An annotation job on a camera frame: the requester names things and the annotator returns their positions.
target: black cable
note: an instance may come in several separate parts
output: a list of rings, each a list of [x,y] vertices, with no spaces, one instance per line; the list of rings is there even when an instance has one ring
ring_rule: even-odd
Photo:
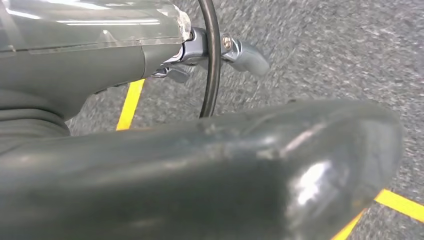
[[[209,64],[207,67],[206,90],[204,92],[203,105],[200,118],[211,117],[214,114],[220,87],[221,75],[221,36],[218,18],[212,0],[198,0],[206,26],[207,49],[209,52]]]

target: yellow line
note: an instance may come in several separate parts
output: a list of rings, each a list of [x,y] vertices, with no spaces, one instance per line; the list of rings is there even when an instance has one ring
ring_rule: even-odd
[[[347,226],[345,226],[336,236],[334,236],[331,240],[346,240],[351,234],[352,230],[358,223],[364,211],[358,214]]]
[[[387,189],[383,189],[383,191],[381,191],[380,194],[375,198],[375,201],[424,223],[424,206],[419,203],[411,201]],[[364,211],[356,216],[331,240],[346,240],[363,214]]]
[[[136,112],[137,104],[139,103],[140,94],[142,93],[144,79],[131,82],[123,103],[122,111],[120,113],[119,121],[116,130],[126,130],[131,127],[134,114]]]
[[[424,223],[424,206],[419,203],[386,189],[380,192],[375,201]]]

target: bolt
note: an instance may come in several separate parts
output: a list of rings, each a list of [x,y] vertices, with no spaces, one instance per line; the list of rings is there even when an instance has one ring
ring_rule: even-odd
[[[233,41],[231,40],[229,36],[224,36],[222,38],[222,44],[224,45],[224,48],[230,49],[231,46],[233,45]]]

